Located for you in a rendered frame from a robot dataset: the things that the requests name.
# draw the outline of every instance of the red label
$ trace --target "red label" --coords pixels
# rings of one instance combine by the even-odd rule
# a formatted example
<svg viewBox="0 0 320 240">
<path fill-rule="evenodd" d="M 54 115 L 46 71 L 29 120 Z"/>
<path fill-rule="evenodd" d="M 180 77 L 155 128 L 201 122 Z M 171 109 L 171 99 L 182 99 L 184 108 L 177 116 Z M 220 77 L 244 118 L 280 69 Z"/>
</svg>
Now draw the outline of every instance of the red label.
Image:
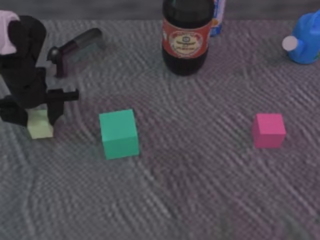
<svg viewBox="0 0 320 240">
<path fill-rule="evenodd" d="M 164 19 L 162 46 L 167 53 L 176 58 L 197 58 L 208 49 L 211 26 L 212 23 L 209 22 L 200 28 L 183 29 L 171 25 Z"/>
</svg>

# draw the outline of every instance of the teal cube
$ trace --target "teal cube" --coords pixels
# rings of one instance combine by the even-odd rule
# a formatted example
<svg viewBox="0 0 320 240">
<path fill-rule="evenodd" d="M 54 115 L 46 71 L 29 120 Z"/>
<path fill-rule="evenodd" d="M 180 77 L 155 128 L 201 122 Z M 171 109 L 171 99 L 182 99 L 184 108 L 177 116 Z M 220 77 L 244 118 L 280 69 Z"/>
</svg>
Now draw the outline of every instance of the teal cube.
<svg viewBox="0 0 320 240">
<path fill-rule="evenodd" d="M 106 159 L 139 155 L 139 139 L 132 109 L 99 115 Z"/>
</svg>

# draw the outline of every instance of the blue pitcher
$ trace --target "blue pitcher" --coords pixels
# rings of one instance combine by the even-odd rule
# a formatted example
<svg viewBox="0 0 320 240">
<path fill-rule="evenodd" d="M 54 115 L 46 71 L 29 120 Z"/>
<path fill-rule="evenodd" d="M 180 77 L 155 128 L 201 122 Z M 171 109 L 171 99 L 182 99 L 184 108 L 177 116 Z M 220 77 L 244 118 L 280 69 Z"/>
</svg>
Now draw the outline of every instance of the blue pitcher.
<svg viewBox="0 0 320 240">
<path fill-rule="evenodd" d="M 289 58 L 298 64 L 312 64 L 320 57 L 320 10 L 301 16 L 282 41 Z"/>
</svg>

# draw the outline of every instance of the dark bottle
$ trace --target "dark bottle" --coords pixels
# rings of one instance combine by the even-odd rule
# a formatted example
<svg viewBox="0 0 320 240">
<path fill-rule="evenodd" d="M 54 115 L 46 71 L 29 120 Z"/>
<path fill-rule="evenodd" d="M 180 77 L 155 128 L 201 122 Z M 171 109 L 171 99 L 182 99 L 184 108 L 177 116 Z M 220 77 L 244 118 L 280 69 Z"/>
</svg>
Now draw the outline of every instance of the dark bottle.
<svg viewBox="0 0 320 240">
<path fill-rule="evenodd" d="M 162 56 L 175 74 L 196 73 L 208 54 L 213 0 L 164 0 Z"/>
</svg>

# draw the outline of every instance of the magenta block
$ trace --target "magenta block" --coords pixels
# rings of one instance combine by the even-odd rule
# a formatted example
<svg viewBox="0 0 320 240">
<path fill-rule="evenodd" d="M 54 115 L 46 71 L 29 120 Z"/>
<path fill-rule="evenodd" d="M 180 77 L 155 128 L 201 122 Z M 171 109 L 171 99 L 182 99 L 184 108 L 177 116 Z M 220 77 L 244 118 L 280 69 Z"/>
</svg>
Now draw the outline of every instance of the magenta block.
<svg viewBox="0 0 320 240">
<path fill-rule="evenodd" d="M 258 113 L 252 125 L 256 148 L 279 148 L 286 137 L 284 119 L 279 113 Z"/>
</svg>

